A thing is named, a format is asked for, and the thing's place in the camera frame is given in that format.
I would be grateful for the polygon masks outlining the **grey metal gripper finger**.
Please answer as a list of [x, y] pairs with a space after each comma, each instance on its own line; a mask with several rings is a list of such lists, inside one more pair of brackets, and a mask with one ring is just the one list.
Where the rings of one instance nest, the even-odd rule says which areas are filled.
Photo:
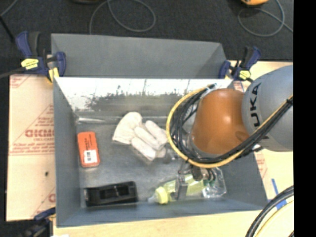
[[187, 196], [188, 183], [184, 176], [179, 176], [176, 181], [176, 199], [185, 199]]

